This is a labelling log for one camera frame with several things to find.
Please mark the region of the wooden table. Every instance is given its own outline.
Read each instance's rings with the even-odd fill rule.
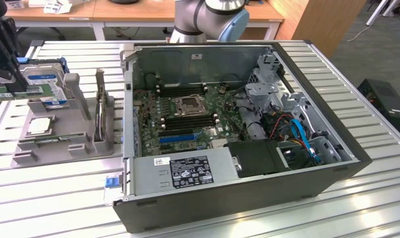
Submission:
[[[279,25],[284,21],[283,16],[265,1],[263,4],[251,1],[245,9],[249,12],[247,27],[267,28],[264,39],[275,39]],[[92,17],[97,40],[105,39],[104,27],[172,27],[175,0],[140,0],[129,5],[117,5],[108,0],[96,0]]]
[[[91,27],[95,0],[73,6],[65,14],[45,14],[41,7],[28,8],[28,0],[24,5],[27,8],[8,10],[5,14],[17,27]]]

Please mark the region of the gray parts holder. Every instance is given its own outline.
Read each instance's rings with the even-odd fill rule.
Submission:
[[[104,84],[103,71],[96,74]],[[113,97],[107,92],[85,99],[79,87],[80,76],[65,74],[65,89],[73,98],[69,106],[49,110],[43,102],[28,102],[31,111],[23,127],[11,166],[31,167],[67,161],[93,159],[113,153]],[[101,110],[103,120],[96,121]],[[103,139],[95,140],[96,126]]]

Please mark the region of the black box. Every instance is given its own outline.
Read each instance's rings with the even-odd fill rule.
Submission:
[[[358,89],[400,132],[400,96],[391,83],[374,79],[364,79]]]

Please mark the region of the warning label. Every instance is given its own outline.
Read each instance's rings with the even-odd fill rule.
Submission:
[[[171,160],[171,172],[175,188],[191,187],[213,182],[207,156]]]

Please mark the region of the green circuit board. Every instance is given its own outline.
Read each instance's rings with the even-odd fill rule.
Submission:
[[[205,107],[205,114],[217,114],[216,126],[192,128],[196,140],[171,143],[160,143],[159,132],[161,128],[160,118],[175,118],[177,107],[173,98],[161,98],[152,91],[136,91],[133,96],[135,106],[140,107],[139,128],[141,138],[141,156],[169,154],[180,151],[201,150],[211,148],[211,142],[216,139],[227,139],[228,142],[240,140],[243,120],[233,107],[224,109],[227,97],[233,90],[224,95],[219,94],[219,85],[208,86],[205,95],[200,96]]]

